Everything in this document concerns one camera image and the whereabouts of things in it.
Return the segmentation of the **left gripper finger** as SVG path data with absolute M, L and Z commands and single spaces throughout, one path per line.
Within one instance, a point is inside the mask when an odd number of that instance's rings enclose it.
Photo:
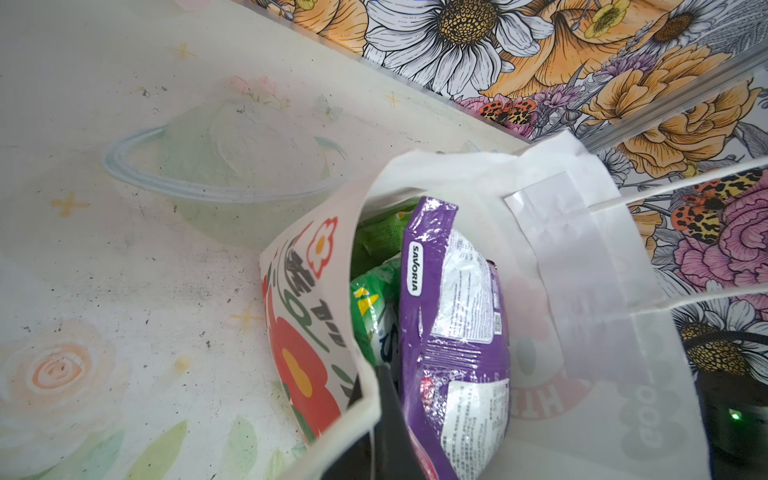
M 407 480 L 425 479 L 401 410 L 391 369 L 375 368 L 382 415 L 370 433 L 353 443 L 321 479 Z

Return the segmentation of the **green yellow snack packet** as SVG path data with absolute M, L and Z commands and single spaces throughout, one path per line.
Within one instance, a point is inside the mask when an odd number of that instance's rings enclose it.
M 354 338 L 373 367 L 399 361 L 400 282 L 399 254 L 350 282 Z

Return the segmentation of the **purple grape candy bag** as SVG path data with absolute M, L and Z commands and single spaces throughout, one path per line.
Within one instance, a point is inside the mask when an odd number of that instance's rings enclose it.
M 458 206 L 419 200 L 401 252 L 400 398 L 421 473 L 476 479 L 509 425 L 509 331 L 496 265 L 454 226 Z

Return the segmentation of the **white paper bag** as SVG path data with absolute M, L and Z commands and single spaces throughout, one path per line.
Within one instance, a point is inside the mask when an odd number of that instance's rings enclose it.
M 285 472 L 318 479 L 383 421 L 353 337 L 358 223 L 413 197 L 457 206 L 456 227 L 498 266 L 509 325 L 544 300 L 536 355 L 510 350 L 511 418 L 485 479 L 707 479 L 709 446 L 670 298 L 602 162 L 563 133 L 519 156 L 415 151 L 351 181 L 260 257 L 272 355 L 309 446 Z

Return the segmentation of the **green snack bag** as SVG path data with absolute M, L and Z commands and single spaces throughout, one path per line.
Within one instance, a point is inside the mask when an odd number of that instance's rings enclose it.
M 417 204 L 418 199 L 411 199 L 359 223 L 352 244 L 351 280 L 401 252 L 404 231 Z

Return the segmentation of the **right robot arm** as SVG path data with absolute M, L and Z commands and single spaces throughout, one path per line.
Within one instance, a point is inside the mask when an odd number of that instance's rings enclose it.
M 697 367 L 695 386 L 714 479 L 767 477 L 767 386 L 748 372 L 746 345 L 767 345 L 748 332 L 707 332 L 683 341 Z

